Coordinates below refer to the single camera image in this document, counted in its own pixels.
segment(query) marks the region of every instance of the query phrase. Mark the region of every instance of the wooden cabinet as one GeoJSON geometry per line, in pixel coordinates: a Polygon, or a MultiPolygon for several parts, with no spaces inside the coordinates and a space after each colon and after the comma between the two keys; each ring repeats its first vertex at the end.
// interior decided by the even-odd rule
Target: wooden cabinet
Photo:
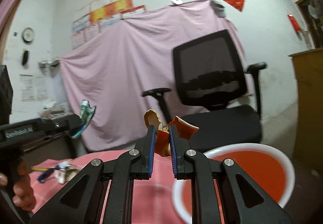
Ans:
{"type": "Polygon", "coordinates": [[[298,128],[293,158],[323,172],[323,47],[290,56],[298,83],[298,128]]]}

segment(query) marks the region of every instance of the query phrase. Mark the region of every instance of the office chair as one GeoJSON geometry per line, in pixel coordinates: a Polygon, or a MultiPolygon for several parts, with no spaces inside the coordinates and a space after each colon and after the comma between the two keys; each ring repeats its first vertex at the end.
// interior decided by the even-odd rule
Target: office chair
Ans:
{"type": "MultiPolygon", "coordinates": [[[[192,136],[193,149],[206,152],[235,143],[259,143],[261,100],[258,75],[265,62],[248,66],[255,84],[257,112],[249,105],[227,108],[229,101],[247,92],[244,71],[234,42],[227,30],[206,35],[173,50],[175,82],[184,105],[203,106],[210,112],[181,117],[199,127],[192,136]]],[[[164,100],[170,88],[157,88],[142,93],[158,100],[167,123],[172,121],[164,100]]]]}

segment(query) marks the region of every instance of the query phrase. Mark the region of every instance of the metal bolt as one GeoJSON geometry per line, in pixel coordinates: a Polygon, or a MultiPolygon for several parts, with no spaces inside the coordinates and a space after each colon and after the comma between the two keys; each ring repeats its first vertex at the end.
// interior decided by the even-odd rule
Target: metal bolt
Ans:
{"type": "Polygon", "coordinates": [[[98,158],[95,158],[91,161],[92,166],[98,166],[100,164],[101,164],[101,160],[99,160],[98,158]]]}
{"type": "Polygon", "coordinates": [[[235,162],[230,159],[230,158],[227,158],[225,161],[224,161],[224,164],[226,164],[227,166],[232,166],[235,162]]]}
{"type": "Polygon", "coordinates": [[[137,149],[131,149],[131,150],[129,151],[129,154],[130,154],[130,155],[132,155],[132,156],[136,156],[136,155],[138,155],[138,154],[139,154],[139,151],[138,151],[137,149]]]}
{"type": "Polygon", "coordinates": [[[193,150],[193,149],[189,149],[189,150],[186,151],[186,154],[188,156],[195,156],[196,155],[196,151],[193,150]]]}

